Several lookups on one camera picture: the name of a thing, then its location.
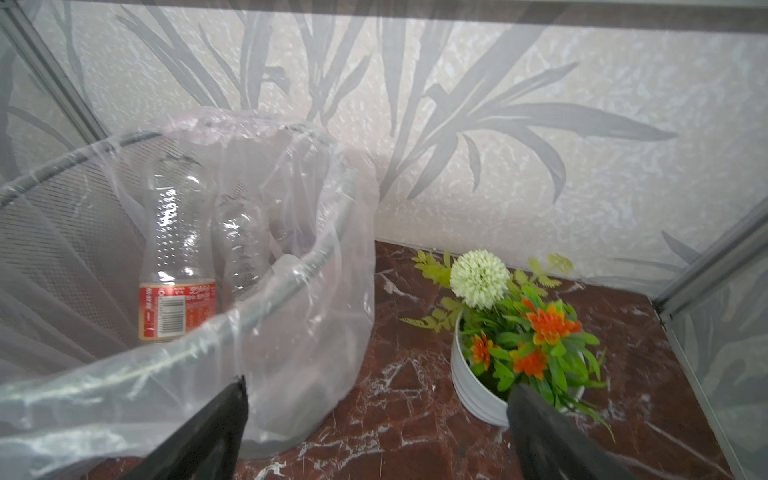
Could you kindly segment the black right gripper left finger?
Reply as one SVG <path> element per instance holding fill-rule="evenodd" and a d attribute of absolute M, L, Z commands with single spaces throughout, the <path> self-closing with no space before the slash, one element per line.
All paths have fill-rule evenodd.
<path fill-rule="evenodd" d="M 124 479 L 231 479 L 249 404 L 244 377 L 184 423 Z"/>

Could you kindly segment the aluminium frame rails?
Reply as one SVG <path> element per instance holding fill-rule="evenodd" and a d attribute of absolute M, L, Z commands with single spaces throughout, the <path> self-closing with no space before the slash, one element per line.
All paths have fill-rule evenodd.
<path fill-rule="evenodd" d="M 495 477 L 507 446 L 447 387 L 407 245 L 556 251 L 609 336 L 605 418 L 646 477 L 767 475 L 767 259 L 726 262 L 767 197 L 764 11 L 621 4 L 24 1 L 106 129 L 196 104 L 319 121 L 370 152 L 381 316 L 362 386 L 247 478 Z"/>

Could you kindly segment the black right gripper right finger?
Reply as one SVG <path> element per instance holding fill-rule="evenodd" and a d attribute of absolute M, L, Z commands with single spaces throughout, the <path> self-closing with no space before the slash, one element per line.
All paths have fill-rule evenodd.
<path fill-rule="evenodd" d="M 525 479 L 620 480 L 634 477 L 528 386 L 511 390 L 507 417 Z"/>

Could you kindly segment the clear bottle red white label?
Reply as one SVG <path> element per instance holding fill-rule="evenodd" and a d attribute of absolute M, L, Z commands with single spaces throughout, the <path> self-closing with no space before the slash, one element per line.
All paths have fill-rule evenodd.
<path fill-rule="evenodd" d="M 166 156 L 148 166 L 147 236 L 138 295 L 143 342 L 179 338 L 217 312 L 214 193 L 205 166 L 192 157 Z"/>

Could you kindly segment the white pot artificial flowers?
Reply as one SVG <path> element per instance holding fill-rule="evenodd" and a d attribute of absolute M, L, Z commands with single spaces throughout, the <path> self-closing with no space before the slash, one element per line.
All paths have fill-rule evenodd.
<path fill-rule="evenodd" d="M 460 364 L 492 398 L 526 386 L 557 410 L 601 419 L 582 397 L 607 385 L 600 342 L 572 305 L 551 295 L 561 284 L 557 274 L 573 270 L 569 258 L 532 258 L 528 270 L 509 270 L 483 249 L 458 257 L 419 251 L 412 261 L 425 279 L 451 293 L 428 315 L 404 323 L 434 332 L 456 328 Z"/>

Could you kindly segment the clear bottle orange label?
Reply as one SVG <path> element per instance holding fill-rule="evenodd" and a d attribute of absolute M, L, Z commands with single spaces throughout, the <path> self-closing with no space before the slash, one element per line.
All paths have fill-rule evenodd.
<path fill-rule="evenodd" d="M 227 297 L 232 302 L 244 300 L 256 290 L 270 268 L 270 232 L 265 209 L 258 198 L 220 195 L 215 224 Z"/>

